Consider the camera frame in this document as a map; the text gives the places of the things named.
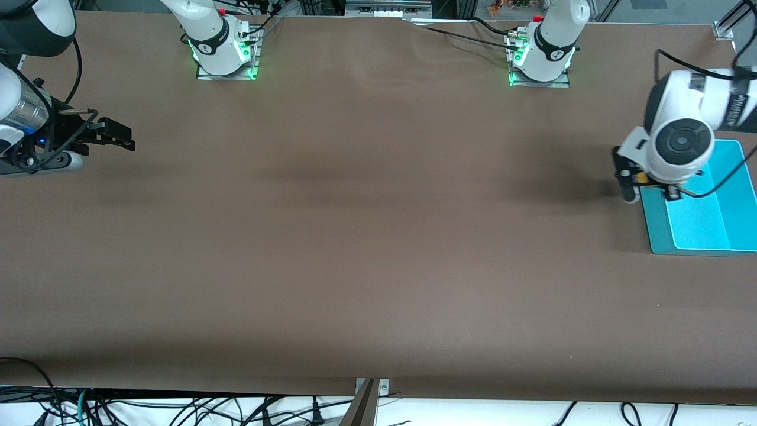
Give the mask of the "teal plastic bin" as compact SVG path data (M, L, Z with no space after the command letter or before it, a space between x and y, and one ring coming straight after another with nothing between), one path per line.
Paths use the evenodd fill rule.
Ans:
M757 194L746 165L705 198L667 201L657 187L641 189L640 197L654 254L757 253Z

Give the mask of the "aluminium profile bar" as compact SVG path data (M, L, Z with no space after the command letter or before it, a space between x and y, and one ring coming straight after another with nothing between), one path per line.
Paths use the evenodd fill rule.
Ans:
M749 14L752 13L750 5L754 4L755 7L757 7L757 0L738 0L735 6L730 9L730 11L727 11L727 13L722 16L719 21L730 21L735 26L735 28L740 22L742 22Z

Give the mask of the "grey device behind table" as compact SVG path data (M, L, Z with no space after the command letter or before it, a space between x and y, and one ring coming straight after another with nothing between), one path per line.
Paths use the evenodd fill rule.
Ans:
M346 17L399 17L432 19L432 0L344 0Z

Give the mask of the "grey slanted bar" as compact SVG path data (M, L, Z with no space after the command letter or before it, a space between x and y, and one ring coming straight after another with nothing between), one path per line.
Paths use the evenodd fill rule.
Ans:
M364 379L338 426L375 426L378 402L383 390L381 379Z

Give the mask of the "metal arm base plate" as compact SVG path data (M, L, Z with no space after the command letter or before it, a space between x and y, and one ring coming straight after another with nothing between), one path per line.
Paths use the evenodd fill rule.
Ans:
M554 80L548 82L542 82L530 78L518 64L523 62L525 57L532 51L526 41L527 35L518 31L509 31L508 35L503 36L503 41L508 47L516 47L516 50L508 51L506 54L509 74L509 86L526 86L532 88L568 88L570 87L570 76L568 75L567 67L571 64L570 60L567 60L565 65L562 65L562 70L559 76Z
M194 53L193 59L197 62L196 78L197 80L218 80L218 81L254 81L257 80L262 54L264 32L254 33L254 35L245 36L241 41L236 41L235 48L237 55L241 57L242 63L238 70L229 75L212 75L203 68L198 62L198 57Z

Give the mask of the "metal table edge bracket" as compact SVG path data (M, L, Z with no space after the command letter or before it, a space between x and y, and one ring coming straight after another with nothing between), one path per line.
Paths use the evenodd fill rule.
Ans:
M363 383L367 381L367 378L364 377L358 377L356 379L356 385L355 385L355 394L357 395L360 392L360 389L363 386ZM375 380L376 388L378 388L378 395L381 397L389 396L390 394L390 379L389 378L379 378Z

